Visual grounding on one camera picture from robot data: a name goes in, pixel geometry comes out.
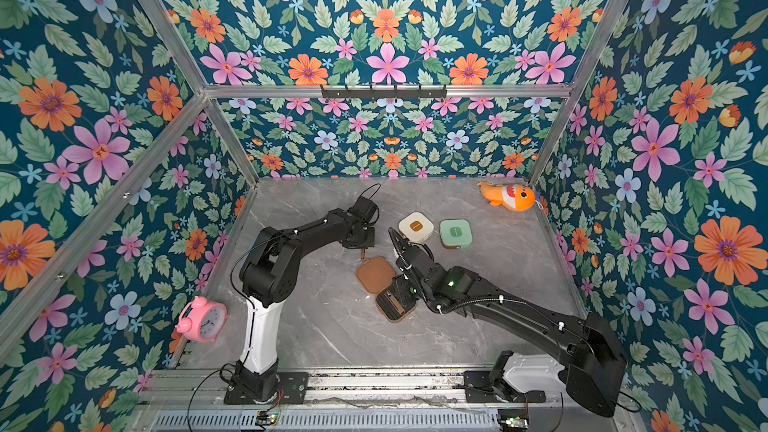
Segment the cream nail clipper case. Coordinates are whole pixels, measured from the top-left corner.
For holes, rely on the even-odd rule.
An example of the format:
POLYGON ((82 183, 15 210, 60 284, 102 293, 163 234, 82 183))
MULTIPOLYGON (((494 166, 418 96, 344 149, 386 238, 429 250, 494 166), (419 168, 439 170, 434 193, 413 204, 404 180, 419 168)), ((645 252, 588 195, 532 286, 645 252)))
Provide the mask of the cream nail clipper case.
POLYGON ((398 223, 400 234, 412 243, 426 244, 435 232, 434 223, 421 212, 412 212, 398 223))

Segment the brown nail clipper case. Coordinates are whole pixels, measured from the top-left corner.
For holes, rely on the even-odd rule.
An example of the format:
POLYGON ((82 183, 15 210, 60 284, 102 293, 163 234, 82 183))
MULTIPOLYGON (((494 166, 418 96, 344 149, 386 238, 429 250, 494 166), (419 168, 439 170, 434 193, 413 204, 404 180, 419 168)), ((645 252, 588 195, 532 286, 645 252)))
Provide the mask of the brown nail clipper case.
POLYGON ((379 312, 392 323, 405 319, 416 307, 417 296, 403 275, 381 256, 366 260, 356 276, 363 288, 375 298, 379 312))

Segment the green nail clipper case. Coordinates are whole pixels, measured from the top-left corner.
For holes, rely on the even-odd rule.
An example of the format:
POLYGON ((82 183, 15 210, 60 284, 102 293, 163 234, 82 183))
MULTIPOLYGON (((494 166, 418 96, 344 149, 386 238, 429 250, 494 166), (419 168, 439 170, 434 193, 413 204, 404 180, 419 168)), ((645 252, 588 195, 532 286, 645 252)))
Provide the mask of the green nail clipper case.
POLYGON ((466 219, 446 219, 439 224, 441 244, 446 249, 466 249, 473 243, 471 226, 466 219))

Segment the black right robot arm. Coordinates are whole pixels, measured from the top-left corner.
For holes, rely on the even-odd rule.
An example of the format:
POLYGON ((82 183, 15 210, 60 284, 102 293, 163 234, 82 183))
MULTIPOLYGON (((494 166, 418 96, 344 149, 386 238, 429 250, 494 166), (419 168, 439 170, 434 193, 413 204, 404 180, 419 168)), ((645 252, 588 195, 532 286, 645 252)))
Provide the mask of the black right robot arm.
POLYGON ((547 309, 465 267, 444 268, 427 246, 394 228, 388 234, 408 292, 430 312, 489 322, 524 339, 558 364, 555 382, 571 399, 596 415, 614 415, 629 358, 604 317, 590 313, 579 318, 547 309))

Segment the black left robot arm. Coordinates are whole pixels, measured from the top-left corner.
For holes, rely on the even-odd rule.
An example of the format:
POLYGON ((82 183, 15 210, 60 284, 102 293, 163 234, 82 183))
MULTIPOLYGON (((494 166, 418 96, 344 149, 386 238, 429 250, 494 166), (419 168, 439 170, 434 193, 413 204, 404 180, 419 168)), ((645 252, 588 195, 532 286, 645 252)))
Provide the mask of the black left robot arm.
POLYGON ((279 394, 279 322, 284 302, 297 285, 302 259, 332 243, 347 250, 373 247, 378 218, 378 205, 361 195, 351 207, 333 209, 307 224, 260 231, 238 272, 247 322, 228 399, 266 403, 279 394))

